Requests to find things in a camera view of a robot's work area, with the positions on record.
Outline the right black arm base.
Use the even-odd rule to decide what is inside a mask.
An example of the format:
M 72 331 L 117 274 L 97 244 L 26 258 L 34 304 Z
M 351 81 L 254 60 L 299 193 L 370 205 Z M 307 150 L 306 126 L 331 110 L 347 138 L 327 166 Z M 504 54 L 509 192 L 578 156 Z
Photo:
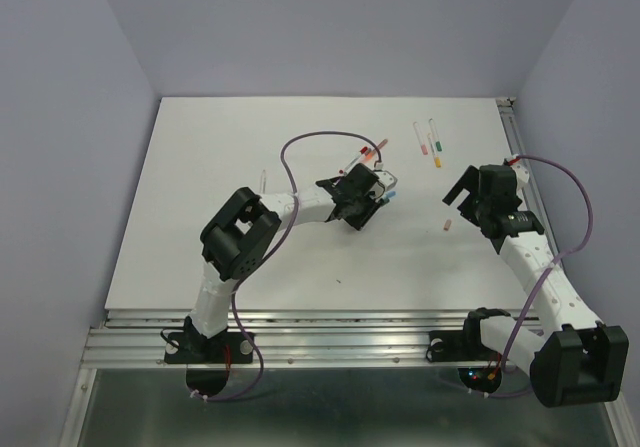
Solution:
M 472 310 L 460 328 L 429 332 L 426 360 L 430 363 L 501 360 L 504 348 L 492 350 L 481 340 L 481 322 L 488 319 L 507 321 L 506 326 L 502 327 L 506 338 L 510 337 L 517 321 L 517 318 L 502 309 L 481 307 Z

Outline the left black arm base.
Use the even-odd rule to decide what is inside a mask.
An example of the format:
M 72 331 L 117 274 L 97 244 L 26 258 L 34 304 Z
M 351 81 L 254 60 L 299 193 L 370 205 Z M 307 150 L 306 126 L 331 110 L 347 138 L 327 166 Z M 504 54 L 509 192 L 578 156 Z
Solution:
M 160 333 L 165 342 L 164 362 L 175 365 L 195 364 L 251 364 L 254 348 L 240 332 L 225 330 L 212 338 L 201 340 L 196 334 L 183 330 Z

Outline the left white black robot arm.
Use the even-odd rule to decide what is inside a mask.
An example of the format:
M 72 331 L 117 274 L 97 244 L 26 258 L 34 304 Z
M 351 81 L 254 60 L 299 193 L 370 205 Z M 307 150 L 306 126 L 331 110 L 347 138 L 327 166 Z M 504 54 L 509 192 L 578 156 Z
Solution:
M 317 181 L 296 193 L 257 194 L 238 189 L 200 234 L 203 278 L 182 330 L 168 341 L 183 364 L 221 364 L 245 340 L 228 331 L 237 284 L 268 257 L 278 233 L 309 223 L 344 221 L 361 230 L 387 203 L 397 178 L 358 164 L 347 174 Z

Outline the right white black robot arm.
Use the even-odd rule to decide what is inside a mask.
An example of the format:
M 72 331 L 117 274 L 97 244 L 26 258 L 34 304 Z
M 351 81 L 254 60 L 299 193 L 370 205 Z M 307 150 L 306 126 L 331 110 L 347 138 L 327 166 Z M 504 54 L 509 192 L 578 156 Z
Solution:
M 454 335 L 456 361 L 487 360 L 485 370 L 462 368 L 461 382 L 487 396 L 500 387 L 508 363 L 529 378 L 549 408 L 611 402 L 618 398 L 629 349 L 619 326 L 609 326 L 579 297 L 561 263 L 571 250 L 552 254 L 545 229 L 521 209 L 529 173 L 515 156 L 500 165 L 468 167 L 446 194 L 461 194 L 460 215 L 491 242 L 527 298 L 518 316 L 478 308 Z

